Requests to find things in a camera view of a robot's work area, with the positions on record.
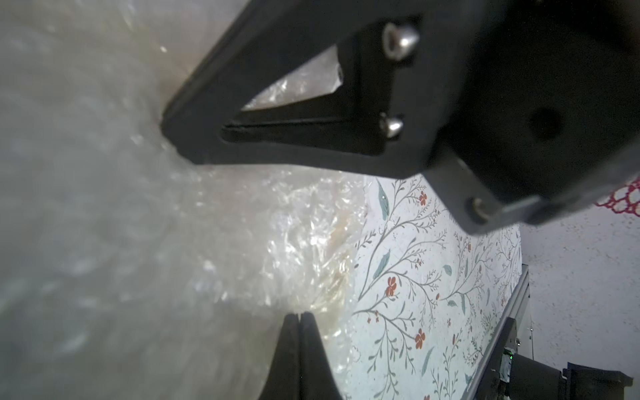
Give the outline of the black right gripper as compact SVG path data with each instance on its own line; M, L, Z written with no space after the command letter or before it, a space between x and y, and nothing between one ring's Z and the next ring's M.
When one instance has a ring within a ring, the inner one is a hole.
M638 173L638 2L516 1L424 175L480 235L575 213Z

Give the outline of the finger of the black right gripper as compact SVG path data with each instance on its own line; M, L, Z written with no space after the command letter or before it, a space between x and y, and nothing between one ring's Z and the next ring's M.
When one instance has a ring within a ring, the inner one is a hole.
M200 165L407 178L428 165L479 28L477 1L251 1L169 102L161 130ZM331 47L343 70L335 92L246 110Z

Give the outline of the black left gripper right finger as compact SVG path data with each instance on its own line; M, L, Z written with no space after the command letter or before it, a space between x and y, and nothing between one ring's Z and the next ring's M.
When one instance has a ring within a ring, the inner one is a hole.
M300 398L340 400L318 324L312 313L303 313L299 323Z

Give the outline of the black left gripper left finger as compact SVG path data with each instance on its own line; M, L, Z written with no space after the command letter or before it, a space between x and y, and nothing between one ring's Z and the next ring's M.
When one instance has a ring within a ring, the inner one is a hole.
M283 320L267 380L259 400L296 400L300 396L299 317L289 314Z

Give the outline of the clear bubble wrap sheet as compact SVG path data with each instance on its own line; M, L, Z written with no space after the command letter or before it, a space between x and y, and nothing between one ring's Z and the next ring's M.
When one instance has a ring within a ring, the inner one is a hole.
M306 235L363 178L196 167L161 113L242 1L1 4L1 396L255 399ZM348 320L323 346L340 388Z

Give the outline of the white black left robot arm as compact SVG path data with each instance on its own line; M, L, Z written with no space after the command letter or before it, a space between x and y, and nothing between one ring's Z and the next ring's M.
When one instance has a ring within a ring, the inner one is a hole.
M568 363L558 370L517 351L516 321L506 318L466 399L623 399L633 378L620 371ZM340 399L312 313L288 314L261 399Z

